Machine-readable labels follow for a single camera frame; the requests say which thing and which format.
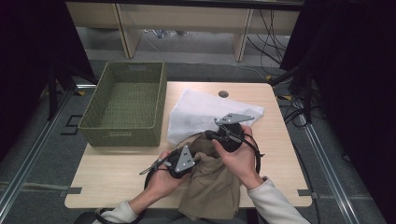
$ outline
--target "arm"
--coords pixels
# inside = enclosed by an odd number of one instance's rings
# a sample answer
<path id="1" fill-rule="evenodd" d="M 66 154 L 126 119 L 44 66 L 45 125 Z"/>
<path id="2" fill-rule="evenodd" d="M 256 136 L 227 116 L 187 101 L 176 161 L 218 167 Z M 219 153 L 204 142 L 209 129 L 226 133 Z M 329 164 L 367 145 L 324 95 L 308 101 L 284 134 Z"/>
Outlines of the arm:
<path id="1" fill-rule="evenodd" d="M 247 195 L 268 223 L 309 223 L 275 188 L 270 179 L 266 179 L 257 188 L 248 190 Z"/>
<path id="2" fill-rule="evenodd" d="M 253 136 L 249 127 L 242 126 L 242 129 L 245 134 Z M 254 142 L 248 136 L 246 140 L 254 146 Z M 242 144 L 240 148 L 230 153 L 218 141 L 212 142 L 230 172 L 236 175 L 247 188 L 247 194 L 257 211 L 269 223 L 309 223 L 274 187 L 271 180 L 266 179 L 264 182 L 256 173 L 254 152 L 247 144 Z"/>
<path id="3" fill-rule="evenodd" d="M 170 151 L 164 151 L 160 155 L 160 159 L 166 157 L 169 153 Z M 188 175 L 184 175 L 181 179 L 174 179 L 166 170 L 165 165 L 162 164 L 160 169 L 165 170 L 155 172 L 148 182 L 147 188 L 139 195 L 129 202 L 120 203 L 112 211 L 104 212 L 102 217 L 116 223 L 130 223 L 137 219 L 146 208 L 171 194 L 188 177 Z M 93 224 L 100 224 L 100 222 L 96 220 Z"/>

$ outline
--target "wooden table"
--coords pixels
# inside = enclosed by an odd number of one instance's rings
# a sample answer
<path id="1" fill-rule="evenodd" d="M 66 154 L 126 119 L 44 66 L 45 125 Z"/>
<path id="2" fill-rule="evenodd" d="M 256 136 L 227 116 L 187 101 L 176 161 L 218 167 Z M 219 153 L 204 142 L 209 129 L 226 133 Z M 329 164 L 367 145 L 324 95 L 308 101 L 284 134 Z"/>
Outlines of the wooden table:
<path id="1" fill-rule="evenodd" d="M 159 147 L 91 147 L 87 145 L 71 188 L 80 194 L 68 194 L 68 208 L 115 207 L 132 199 L 144 186 L 148 168 L 166 149 L 174 146 L 166 141 L 169 114 L 185 88 L 218 95 L 227 91 L 229 99 L 264 107 L 263 117 L 253 125 L 253 134 L 262 157 L 261 175 L 268 175 L 294 206 L 309 206 L 310 196 L 299 196 L 298 189 L 307 189 L 288 131 L 282 119 L 272 87 L 261 83 L 168 82 L 163 112 L 162 139 Z M 151 208 L 178 208 L 189 183 L 183 184 L 167 198 Z M 254 207 L 241 186 L 240 207 Z"/>

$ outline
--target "person's right hand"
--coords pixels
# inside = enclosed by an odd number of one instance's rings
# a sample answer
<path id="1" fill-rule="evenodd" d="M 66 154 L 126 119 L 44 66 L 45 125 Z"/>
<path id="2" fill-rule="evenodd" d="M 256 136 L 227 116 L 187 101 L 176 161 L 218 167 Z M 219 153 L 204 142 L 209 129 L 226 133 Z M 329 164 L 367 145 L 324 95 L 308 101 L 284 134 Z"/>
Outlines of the person's right hand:
<path id="1" fill-rule="evenodd" d="M 242 130 L 245 134 L 253 136 L 250 127 L 242 125 Z M 255 145 L 249 136 L 246 136 L 245 139 L 253 146 Z M 242 143 L 241 147 L 236 151 L 228 152 L 217 140 L 213 139 L 212 143 L 215 145 L 216 151 L 221 156 L 228 170 L 238 177 L 247 189 L 255 189 L 262 184 L 262 178 L 256 173 L 255 154 L 250 146 Z"/>

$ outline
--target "wicker basket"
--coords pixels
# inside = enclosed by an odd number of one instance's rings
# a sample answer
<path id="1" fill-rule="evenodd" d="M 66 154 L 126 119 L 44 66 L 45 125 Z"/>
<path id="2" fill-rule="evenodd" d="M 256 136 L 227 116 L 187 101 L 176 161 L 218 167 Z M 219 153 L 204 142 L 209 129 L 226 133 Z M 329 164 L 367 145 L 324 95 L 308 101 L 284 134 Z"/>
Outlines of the wicker basket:
<path id="1" fill-rule="evenodd" d="M 163 63 L 107 63 L 78 128 L 93 147 L 156 147 L 166 84 Z"/>

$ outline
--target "beige cloth bag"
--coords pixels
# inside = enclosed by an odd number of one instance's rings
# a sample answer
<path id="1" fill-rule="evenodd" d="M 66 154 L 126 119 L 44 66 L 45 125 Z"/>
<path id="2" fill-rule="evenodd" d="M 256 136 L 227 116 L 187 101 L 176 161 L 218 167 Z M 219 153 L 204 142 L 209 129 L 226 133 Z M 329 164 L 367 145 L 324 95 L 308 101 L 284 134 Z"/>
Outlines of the beige cloth bag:
<path id="1" fill-rule="evenodd" d="M 239 208 L 240 182 L 222 162 L 214 145 L 201 134 L 191 143 L 191 155 L 200 161 L 178 211 L 192 220 L 232 219 Z"/>

